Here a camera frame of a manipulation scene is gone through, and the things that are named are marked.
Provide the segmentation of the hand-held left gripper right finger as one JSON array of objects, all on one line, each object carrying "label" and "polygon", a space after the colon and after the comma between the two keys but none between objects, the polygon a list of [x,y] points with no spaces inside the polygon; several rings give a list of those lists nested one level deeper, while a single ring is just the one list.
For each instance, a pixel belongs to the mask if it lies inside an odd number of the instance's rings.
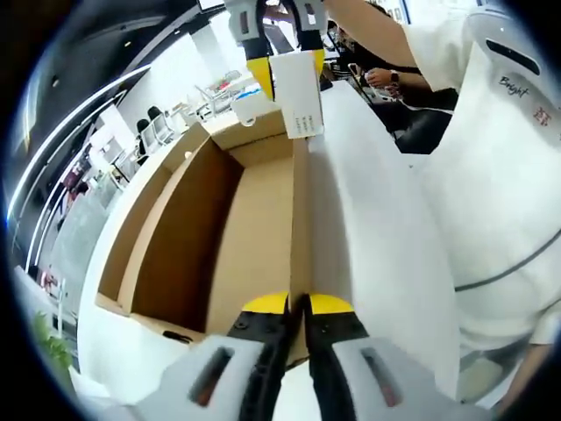
[{"label": "hand-held left gripper right finger", "polygon": [[488,420],[488,410],[444,395],[434,375],[371,337],[346,301],[302,298],[309,373],[324,420]]}]

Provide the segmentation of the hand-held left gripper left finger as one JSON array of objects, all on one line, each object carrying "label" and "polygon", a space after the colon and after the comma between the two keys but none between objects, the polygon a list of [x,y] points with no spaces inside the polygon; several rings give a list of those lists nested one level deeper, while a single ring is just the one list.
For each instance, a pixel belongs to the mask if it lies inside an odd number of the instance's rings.
[{"label": "hand-held left gripper left finger", "polygon": [[210,335],[134,407],[140,420],[270,420],[290,351],[288,293],[245,304],[225,335]]}]

